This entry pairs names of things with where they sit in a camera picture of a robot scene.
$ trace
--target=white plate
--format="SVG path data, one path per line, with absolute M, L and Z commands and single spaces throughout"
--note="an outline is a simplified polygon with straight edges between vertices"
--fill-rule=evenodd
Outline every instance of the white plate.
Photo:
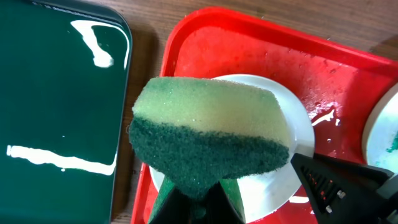
M 398 84 L 376 104 L 366 121 L 362 150 L 370 166 L 398 173 L 398 151 L 389 150 L 398 133 Z
M 273 92 L 287 120 L 292 137 L 289 162 L 277 171 L 251 175 L 238 179 L 244 214 L 248 223 L 274 212 L 282 206 L 301 186 L 290 160 L 293 153 L 313 156 L 315 136 L 307 111 L 300 100 L 286 87 L 268 78 L 256 75 L 225 75 L 219 80 L 229 80 L 256 86 Z M 150 167 L 155 188 L 159 191 L 164 175 Z

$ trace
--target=black tool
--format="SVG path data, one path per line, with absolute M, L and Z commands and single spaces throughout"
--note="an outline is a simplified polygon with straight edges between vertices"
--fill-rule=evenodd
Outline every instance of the black tool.
M 398 175 L 391 171 L 319 154 L 295 154 L 291 163 L 319 223 L 398 223 Z

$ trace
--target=green scrubbing pad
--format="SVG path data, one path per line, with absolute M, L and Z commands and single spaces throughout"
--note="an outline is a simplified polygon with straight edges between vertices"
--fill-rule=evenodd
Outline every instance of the green scrubbing pad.
M 220 179 L 282 167 L 289 130 L 275 96 L 219 80 L 153 78 L 133 107 L 136 155 L 201 200 Z

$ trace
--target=yellow sponge layer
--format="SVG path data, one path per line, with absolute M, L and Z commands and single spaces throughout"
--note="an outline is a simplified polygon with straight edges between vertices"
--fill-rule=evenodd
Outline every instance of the yellow sponge layer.
M 133 107 L 134 116 L 199 132 L 260 136 L 290 146 L 275 96 L 253 86 L 196 78 L 153 78 Z

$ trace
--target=green object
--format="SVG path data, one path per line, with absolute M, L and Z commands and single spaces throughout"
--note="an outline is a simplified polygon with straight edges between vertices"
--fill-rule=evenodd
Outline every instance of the green object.
M 395 150 L 398 150 L 398 133 L 396 134 L 394 140 L 392 141 L 392 146 L 387 149 L 387 152 L 392 153 Z
M 0 223 L 109 223 L 131 33 L 46 6 L 0 1 Z
M 289 157 L 289 131 L 275 96 L 237 83 L 153 78 L 133 107 L 130 140 L 136 155 L 165 179 L 150 220 L 176 186 L 191 199 L 191 218 L 220 181 L 244 220 L 237 178 L 270 172 Z

